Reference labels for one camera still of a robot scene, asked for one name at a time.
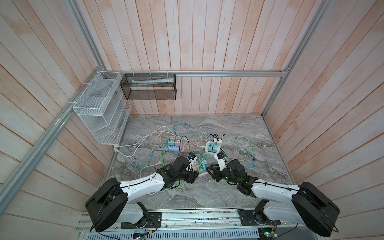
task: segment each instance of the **wire mesh basket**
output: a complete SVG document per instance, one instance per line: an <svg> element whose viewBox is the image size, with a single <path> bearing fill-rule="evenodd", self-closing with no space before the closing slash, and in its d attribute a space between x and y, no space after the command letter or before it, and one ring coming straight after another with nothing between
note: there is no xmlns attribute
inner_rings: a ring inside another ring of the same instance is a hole
<svg viewBox="0 0 384 240"><path fill-rule="evenodd" d="M121 75L99 72L73 106L77 115L102 116L116 91Z"/></svg>
<svg viewBox="0 0 384 240"><path fill-rule="evenodd" d="M120 86L127 100L176 100L175 74L130 74Z"/></svg>
<svg viewBox="0 0 384 240"><path fill-rule="evenodd" d="M79 115L99 144L119 144L123 128L131 112L131 106L124 108L127 100L123 92L113 95L103 116Z"/></svg>

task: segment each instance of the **wooden wall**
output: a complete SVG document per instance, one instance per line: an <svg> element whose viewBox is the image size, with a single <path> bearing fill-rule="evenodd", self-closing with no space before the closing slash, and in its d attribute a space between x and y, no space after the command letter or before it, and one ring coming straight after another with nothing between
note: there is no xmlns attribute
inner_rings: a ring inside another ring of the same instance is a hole
<svg viewBox="0 0 384 240"><path fill-rule="evenodd" d="M285 69L320 0L77 0L108 70ZM177 78L132 114L261 113L279 78Z"/></svg>
<svg viewBox="0 0 384 240"><path fill-rule="evenodd" d="M384 236L383 13L335 1L266 115L295 180L341 209L332 239Z"/></svg>
<svg viewBox="0 0 384 240"><path fill-rule="evenodd" d="M65 1L0 1L0 184L96 67ZM1 239L71 239L111 149L77 116L0 217Z"/></svg>

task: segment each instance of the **gray marble surface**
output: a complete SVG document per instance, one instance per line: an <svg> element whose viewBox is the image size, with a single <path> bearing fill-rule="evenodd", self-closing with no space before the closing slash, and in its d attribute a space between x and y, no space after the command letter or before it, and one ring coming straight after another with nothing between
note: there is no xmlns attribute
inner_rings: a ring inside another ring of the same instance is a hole
<svg viewBox="0 0 384 240"><path fill-rule="evenodd" d="M244 154L240 150L242 147L233 143L232 139L236 136L248 137L256 147L256 167L253 170L246 169L251 176L262 178L266 181L292 184L288 173L285 170L282 159L266 129L262 118L255 114L242 115L187 115L187 116L131 116L128 119L127 129L122 139L122 145L136 143L142 136L153 132L161 126L168 126L173 129L174 123L187 122L190 126L178 124L177 133L184 133L189 130L197 132L202 126L210 127L213 134L222 135L223 149L232 159L244 159ZM196 140L192 132L185 134L190 141ZM250 147L244 138L237 139L246 147ZM120 149L126 155L131 155L134 148L122 147ZM144 164L152 147L146 141L141 145L135 154L136 161ZM155 151L151 163L159 162L160 151ZM171 163L177 153L167 152L165 163ZM208 162L216 163L214 158L209 156ZM139 178L140 168L131 165L132 158L126 158L121 154L117 155L115 165L112 170L112 177L118 181L128 181ZM252 159L248 155L245 161L241 162L245 166L252 165ZM154 172L153 167L143 169L142 176ZM186 209L186 208L219 208L219 207L255 207L258 199L241 194L235 186L229 185L222 180L216 182L210 175L198 177L194 184L184 183L182 186L158 192L154 195L145 195L134 200L142 202L147 209Z"/></svg>

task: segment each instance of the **robotic arm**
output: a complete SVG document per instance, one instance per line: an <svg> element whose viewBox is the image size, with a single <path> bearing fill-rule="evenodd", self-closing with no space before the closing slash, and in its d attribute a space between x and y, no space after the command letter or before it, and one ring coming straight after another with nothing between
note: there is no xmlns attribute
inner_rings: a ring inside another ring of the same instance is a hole
<svg viewBox="0 0 384 240"><path fill-rule="evenodd" d="M259 224L284 220L306 225L323 237L331 235L340 210L314 185L268 183L247 175L237 159L227 162L225 157L223 152L216 154L218 164L207 167L208 173L217 182L224 179L236 184L244 195L261 198L253 214Z"/></svg>
<svg viewBox="0 0 384 240"><path fill-rule="evenodd" d="M85 207L96 232L102 232L117 222L127 222L141 228L148 222L148 211L140 202L127 204L151 192L172 187L181 180L194 183L199 173L192 170L197 157L178 157L173 163L157 169L153 174L140 179L118 182L107 180L86 202Z"/></svg>

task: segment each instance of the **black mounting plate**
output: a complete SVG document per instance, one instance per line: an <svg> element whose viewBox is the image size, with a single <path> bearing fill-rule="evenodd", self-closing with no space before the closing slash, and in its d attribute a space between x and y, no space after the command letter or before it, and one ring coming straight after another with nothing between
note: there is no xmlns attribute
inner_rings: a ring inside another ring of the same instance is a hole
<svg viewBox="0 0 384 240"><path fill-rule="evenodd" d="M161 212L149 212L146 228L160 228L161 226ZM133 229L137 228L133 223L122 222L121 229Z"/></svg>
<svg viewBox="0 0 384 240"><path fill-rule="evenodd" d="M255 210L242 210L245 211L246 218L240 216L241 226L259 226L260 224L256 222L255 217L253 216L253 213ZM281 225L280 220L267 222L265 225Z"/></svg>

